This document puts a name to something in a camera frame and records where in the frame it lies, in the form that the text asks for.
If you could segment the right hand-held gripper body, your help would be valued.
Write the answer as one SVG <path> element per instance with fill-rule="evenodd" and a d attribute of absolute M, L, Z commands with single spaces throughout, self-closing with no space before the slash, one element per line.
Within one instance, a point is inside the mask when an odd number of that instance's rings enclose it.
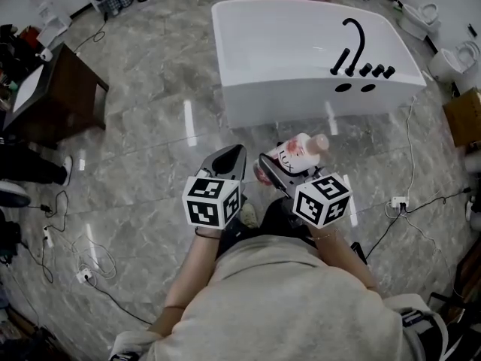
<path fill-rule="evenodd" d="M 289 199 L 291 214 L 316 228 L 339 220 L 352 197 L 350 185 L 339 174 L 317 167 L 287 176 L 281 190 Z"/>

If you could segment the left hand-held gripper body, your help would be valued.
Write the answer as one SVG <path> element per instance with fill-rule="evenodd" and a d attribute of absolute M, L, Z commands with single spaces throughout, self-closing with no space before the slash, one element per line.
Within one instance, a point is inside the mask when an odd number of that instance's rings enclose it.
<path fill-rule="evenodd" d="M 202 165 L 187 178 L 182 201 L 189 225 L 224 229 L 241 209 L 241 167 L 219 174 Z"/>

